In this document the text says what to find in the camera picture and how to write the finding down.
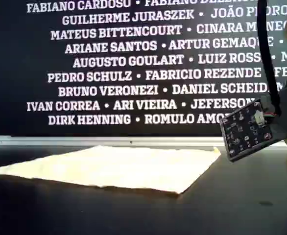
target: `black wall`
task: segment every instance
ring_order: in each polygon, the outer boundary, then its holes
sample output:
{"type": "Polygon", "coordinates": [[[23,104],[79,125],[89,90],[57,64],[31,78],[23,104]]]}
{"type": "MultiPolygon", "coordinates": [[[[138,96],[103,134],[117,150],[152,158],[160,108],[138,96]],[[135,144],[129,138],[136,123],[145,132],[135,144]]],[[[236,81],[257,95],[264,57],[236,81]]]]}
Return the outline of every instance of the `black wall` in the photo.
{"type": "MultiPolygon", "coordinates": [[[[0,135],[13,136],[219,136],[220,130],[218,126],[218,118],[210,119],[215,114],[227,114],[235,110],[238,106],[230,106],[229,108],[219,107],[212,104],[211,108],[197,108],[192,109],[194,99],[228,99],[220,101],[231,102],[239,106],[245,105],[249,99],[259,97],[262,92],[255,89],[255,86],[264,86],[265,76],[261,72],[261,77],[238,77],[238,78],[205,78],[205,69],[223,69],[227,68],[250,68],[253,70],[263,70],[262,64],[259,60],[259,47],[246,47],[241,44],[239,48],[214,48],[216,39],[224,38],[233,39],[239,38],[239,41],[254,40],[249,38],[257,38],[256,31],[250,31],[247,28],[247,22],[253,23],[256,21],[255,13],[250,16],[248,9],[257,6],[257,1],[229,1],[225,0],[220,3],[209,3],[209,0],[198,0],[196,4],[181,4],[170,5],[171,2],[188,2],[188,1],[164,1],[167,5],[163,6],[146,6],[148,3],[154,1],[141,0],[140,4],[136,4],[135,0],[124,1],[131,2],[131,6],[127,8],[105,8],[105,9],[91,9],[78,10],[77,5],[79,1],[74,1],[76,8],[73,11],[59,11],[59,12],[41,12],[41,13],[27,13],[27,3],[38,3],[39,1],[25,1],[25,0],[0,0],[0,135]],[[240,13],[240,8],[243,10],[243,16],[213,18],[212,13],[215,8],[233,9],[240,13]],[[110,13],[130,13],[129,18],[134,17],[135,12],[147,11],[171,11],[171,14],[176,10],[182,10],[180,17],[188,16],[183,13],[183,10],[194,10],[194,19],[173,19],[168,21],[146,21],[146,22],[123,22],[123,23],[94,23],[94,24],[80,24],[80,25],[64,25],[62,18],[70,15],[90,15],[90,14],[110,14],[110,13]],[[221,33],[201,33],[197,30],[199,24],[226,24],[233,23],[238,27],[242,26],[242,32],[221,32],[221,33]],[[153,29],[158,25],[180,25],[179,34],[176,35],[151,35],[144,37],[115,37],[115,38],[99,38],[99,28],[118,28],[118,27],[139,27],[149,26],[153,29]],[[76,39],[76,40],[51,40],[51,31],[53,30],[91,30],[96,33],[94,38],[76,39]],[[210,48],[201,49],[177,49],[170,50],[171,43],[177,43],[177,40],[184,39],[204,39],[209,40],[210,48]],[[141,50],[127,51],[127,52],[112,52],[110,50],[115,44],[121,42],[136,42],[136,41],[155,41],[156,47],[151,49],[156,50],[141,50]],[[102,53],[77,53],[66,54],[67,45],[73,44],[93,44],[93,43],[107,43],[108,51],[102,53]],[[254,59],[249,61],[246,58],[242,63],[234,63],[230,53],[235,53],[235,57],[248,56],[253,54],[254,59]],[[128,59],[130,56],[145,56],[156,55],[158,60],[165,55],[183,55],[181,64],[176,65],[154,65],[154,66],[130,66],[128,59]],[[201,64],[199,60],[200,54],[217,54],[219,60],[217,63],[201,64]],[[87,67],[74,68],[74,61],[76,58],[94,58],[94,57],[125,57],[127,64],[124,67],[108,66],[108,67],[87,67]],[[183,70],[183,69],[199,69],[201,76],[199,79],[180,79],[168,80],[146,80],[147,70],[183,70]],[[87,73],[96,71],[131,71],[131,81],[102,81],[94,82],[87,81],[87,73]],[[82,72],[85,76],[83,82],[48,82],[48,73],[78,73],[82,72]],[[225,87],[230,83],[247,83],[244,90],[238,93],[223,93],[221,86],[225,87]],[[189,84],[215,84],[216,92],[207,92],[206,94],[173,94],[172,85],[179,86],[189,84]],[[157,93],[149,93],[146,95],[103,95],[101,89],[104,91],[111,89],[108,86],[134,86],[134,85],[157,85],[157,93]],[[96,96],[72,96],[60,97],[59,87],[96,87],[98,94],[96,96]],[[177,109],[142,109],[136,105],[136,100],[171,100],[175,102],[177,109]],[[116,101],[133,100],[133,110],[114,110],[117,105],[116,101]],[[47,111],[27,111],[27,102],[52,102],[53,110],[47,111]],[[57,111],[55,104],[57,101],[95,101],[98,102],[100,110],[85,110],[85,111],[57,111]],[[182,114],[185,119],[188,114],[193,117],[192,123],[169,123],[165,124],[145,124],[145,115],[166,115],[166,114],[182,114]],[[59,115],[73,115],[75,125],[51,125],[49,124],[49,116],[59,115]],[[78,124],[78,115],[130,115],[131,120],[129,124],[78,124]]],[[[282,52],[287,53],[287,42],[280,42],[283,40],[282,22],[287,19],[287,1],[271,0],[269,1],[270,11],[268,21],[274,24],[274,29],[269,28],[269,37],[272,37],[270,44],[271,53],[275,55],[273,60],[274,66],[277,69],[278,82],[287,80],[287,58],[284,59],[282,52]]]]}

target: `black circuit board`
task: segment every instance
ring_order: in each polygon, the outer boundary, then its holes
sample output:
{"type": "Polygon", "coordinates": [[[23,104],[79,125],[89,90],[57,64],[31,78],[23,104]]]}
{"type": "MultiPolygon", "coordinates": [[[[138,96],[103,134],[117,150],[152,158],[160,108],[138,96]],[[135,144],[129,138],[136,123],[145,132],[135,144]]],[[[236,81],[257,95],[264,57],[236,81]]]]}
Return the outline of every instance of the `black circuit board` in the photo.
{"type": "Polygon", "coordinates": [[[263,112],[260,100],[248,104],[221,120],[230,159],[273,138],[269,125],[260,126],[256,123],[257,110],[263,112]]]}

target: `black cable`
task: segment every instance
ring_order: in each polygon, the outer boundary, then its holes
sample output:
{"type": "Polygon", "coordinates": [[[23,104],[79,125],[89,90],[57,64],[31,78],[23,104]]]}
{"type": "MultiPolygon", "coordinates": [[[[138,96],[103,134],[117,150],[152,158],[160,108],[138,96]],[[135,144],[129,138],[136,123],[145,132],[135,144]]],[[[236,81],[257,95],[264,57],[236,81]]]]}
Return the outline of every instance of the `black cable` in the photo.
{"type": "Polygon", "coordinates": [[[277,90],[270,47],[267,38],[266,7],[267,7],[267,0],[258,0],[257,29],[258,29],[259,46],[260,46],[261,59],[263,63],[263,69],[265,72],[267,84],[270,91],[271,102],[275,108],[275,113],[277,115],[281,115],[282,113],[280,108],[281,100],[279,92],[277,90]]]}

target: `white connector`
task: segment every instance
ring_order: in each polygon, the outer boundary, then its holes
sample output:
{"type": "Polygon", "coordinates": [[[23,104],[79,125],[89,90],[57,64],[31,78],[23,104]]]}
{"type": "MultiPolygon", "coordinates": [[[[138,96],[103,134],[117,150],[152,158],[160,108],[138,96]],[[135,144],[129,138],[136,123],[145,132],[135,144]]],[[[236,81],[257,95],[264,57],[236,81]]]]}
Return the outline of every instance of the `white connector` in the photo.
{"type": "Polygon", "coordinates": [[[265,125],[265,119],[264,119],[263,112],[257,110],[255,113],[255,120],[259,126],[265,125]]]}

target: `white cloth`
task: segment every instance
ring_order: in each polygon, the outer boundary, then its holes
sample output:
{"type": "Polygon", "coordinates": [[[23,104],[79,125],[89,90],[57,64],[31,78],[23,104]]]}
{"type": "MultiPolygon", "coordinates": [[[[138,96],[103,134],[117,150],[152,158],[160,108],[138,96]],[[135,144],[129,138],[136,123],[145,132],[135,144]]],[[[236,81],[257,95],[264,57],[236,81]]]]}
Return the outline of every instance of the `white cloth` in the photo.
{"type": "Polygon", "coordinates": [[[1,175],[87,186],[182,193],[220,156],[214,151],[96,146],[0,167],[1,175]]]}

